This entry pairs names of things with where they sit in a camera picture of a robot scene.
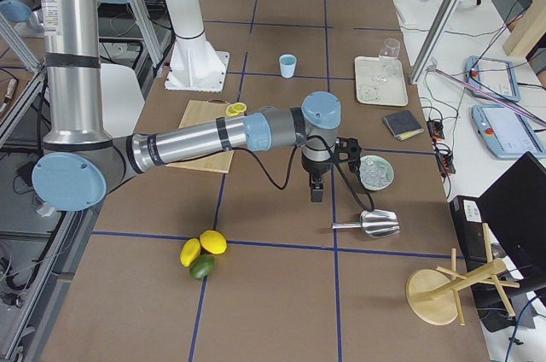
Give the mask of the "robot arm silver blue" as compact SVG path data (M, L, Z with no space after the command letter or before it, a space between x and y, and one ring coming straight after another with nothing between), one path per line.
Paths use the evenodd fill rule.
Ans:
M331 166L346 163L358 172L361 149L355 139L338 136L340 101L324 91L297 108L136 133L143 107L136 81L102 83L98 3L41 0L51 128L32 186L42 201L63 211L84 210L152 168L234 149L252 155L281 146L300 150L313 201L321 199L322 177Z

